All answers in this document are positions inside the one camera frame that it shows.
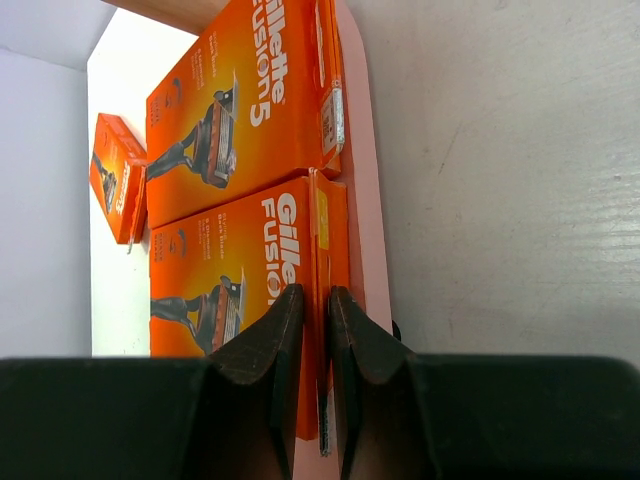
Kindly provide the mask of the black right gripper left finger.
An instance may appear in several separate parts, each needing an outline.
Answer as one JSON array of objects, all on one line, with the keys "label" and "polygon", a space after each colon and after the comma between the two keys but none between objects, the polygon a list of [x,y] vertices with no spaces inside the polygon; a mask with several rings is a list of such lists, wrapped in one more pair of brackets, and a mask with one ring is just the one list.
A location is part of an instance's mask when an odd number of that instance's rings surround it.
[{"label": "black right gripper left finger", "polygon": [[1,363],[5,479],[289,479],[303,290],[209,357]]}]

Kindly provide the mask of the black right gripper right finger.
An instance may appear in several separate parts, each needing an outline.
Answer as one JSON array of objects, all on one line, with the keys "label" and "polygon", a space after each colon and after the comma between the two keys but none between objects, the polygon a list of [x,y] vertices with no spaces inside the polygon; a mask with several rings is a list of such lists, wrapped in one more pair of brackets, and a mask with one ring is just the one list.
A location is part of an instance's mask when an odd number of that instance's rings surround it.
[{"label": "black right gripper right finger", "polygon": [[635,479],[639,373],[600,356],[419,354],[332,290],[344,479]]}]

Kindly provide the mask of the orange Gillette Fusion box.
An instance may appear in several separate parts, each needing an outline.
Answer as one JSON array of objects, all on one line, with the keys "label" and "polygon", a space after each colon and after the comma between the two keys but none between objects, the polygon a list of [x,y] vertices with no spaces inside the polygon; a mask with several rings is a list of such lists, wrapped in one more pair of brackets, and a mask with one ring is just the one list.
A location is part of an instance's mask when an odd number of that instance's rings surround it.
[{"label": "orange Gillette Fusion box", "polygon": [[330,290],[349,283],[347,188],[316,169],[155,228],[150,352],[205,356],[262,317],[290,284],[304,294],[298,438],[313,440],[330,387]]}]

